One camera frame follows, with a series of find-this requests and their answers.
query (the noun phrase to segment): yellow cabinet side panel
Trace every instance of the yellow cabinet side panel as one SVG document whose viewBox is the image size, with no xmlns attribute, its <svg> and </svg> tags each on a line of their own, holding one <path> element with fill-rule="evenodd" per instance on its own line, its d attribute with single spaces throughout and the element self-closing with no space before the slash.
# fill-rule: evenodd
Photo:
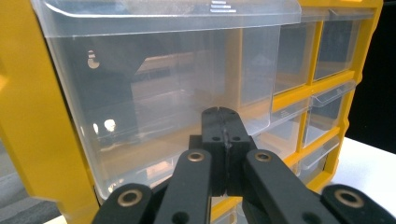
<svg viewBox="0 0 396 224">
<path fill-rule="evenodd" d="M 31 196 L 89 223 L 98 203 L 35 13 L 25 0 L 0 8 L 0 137 Z"/>
</svg>

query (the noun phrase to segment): dark background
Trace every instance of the dark background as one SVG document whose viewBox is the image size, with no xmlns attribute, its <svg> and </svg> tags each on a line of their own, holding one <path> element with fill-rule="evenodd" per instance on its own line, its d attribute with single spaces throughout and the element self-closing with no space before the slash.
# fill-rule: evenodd
<svg viewBox="0 0 396 224">
<path fill-rule="evenodd" d="M 396 154 L 396 1 L 386 1 L 373 35 L 346 137 Z"/>
</svg>

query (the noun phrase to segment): white table surface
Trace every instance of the white table surface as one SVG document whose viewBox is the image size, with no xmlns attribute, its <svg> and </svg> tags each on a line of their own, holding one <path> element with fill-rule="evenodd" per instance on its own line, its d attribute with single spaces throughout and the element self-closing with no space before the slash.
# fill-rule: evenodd
<svg viewBox="0 0 396 224">
<path fill-rule="evenodd" d="M 395 154 L 345 138 L 331 184 L 362 191 L 396 217 Z"/>
</svg>

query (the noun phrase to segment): yellow plastic frame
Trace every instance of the yellow plastic frame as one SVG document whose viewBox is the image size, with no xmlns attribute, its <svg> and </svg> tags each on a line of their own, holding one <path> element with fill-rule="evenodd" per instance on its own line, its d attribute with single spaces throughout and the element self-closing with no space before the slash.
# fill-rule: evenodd
<svg viewBox="0 0 396 224">
<path fill-rule="evenodd" d="M 370 41 L 378 23 L 382 0 L 300 0 L 302 7 L 372 8 L 370 20 L 361 24 L 352 66 L 335 76 L 313 82 L 322 22 L 317 23 L 310 77 L 306 85 L 277 95 L 273 110 L 291 105 L 316 92 L 354 79 L 359 83 Z M 49 52 L 29 1 L 1 1 L 0 8 L 0 137 L 21 180 L 32 197 L 55 201 L 68 223 L 90 223 L 99 205 L 81 144 L 53 70 Z M 347 115 L 354 91 L 343 101 L 339 124 L 316 142 L 302 148 L 300 127 L 296 153 L 285 159 L 288 166 L 348 127 Z M 306 113 L 301 123 L 305 124 Z M 340 146 L 327 159 L 324 172 L 307 184 L 318 191 L 333 177 Z M 212 220 L 229 211 L 240 199 L 230 198 L 213 207 Z"/>
</svg>

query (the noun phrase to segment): screw hole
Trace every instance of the screw hole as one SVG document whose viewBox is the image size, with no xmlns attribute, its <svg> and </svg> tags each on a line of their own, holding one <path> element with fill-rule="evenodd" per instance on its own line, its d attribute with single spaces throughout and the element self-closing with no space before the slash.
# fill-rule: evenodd
<svg viewBox="0 0 396 224">
<path fill-rule="evenodd" d="M 122 207 L 133 206 L 142 200 L 143 194 L 138 189 L 129 189 L 120 194 L 118 203 Z"/>
<path fill-rule="evenodd" d="M 258 161 L 270 161 L 271 160 L 271 156 L 264 152 L 256 153 L 255 157 L 256 157 L 256 160 L 258 160 Z"/>
<path fill-rule="evenodd" d="M 335 198 L 346 206 L 353 207 L 353 208 L 360 208 L 364 206 L 363 199 L 350 190 L 346 189 L 338 189 L 334 193 Z"/>
<path fill-rule="evenodd" d="M 189 215 L 185 212 L 177 212 L 172 216 L 172 222 L 174 224 L 186 224 L 189 222 Z"/>
<path fill-rule="evenodd" d="M 307 224 L 320 224 L 320 218 L 313 213 L 303 213 L 303 221 Z"/>
<path fill-rule="evenodd" d="M 204 154 L 200 152 L 192 152 L 191 154 L 189 154 L 189 156 L 187 156 L 190 161 L 202 161 L 204 157 Z"/>
</svg>

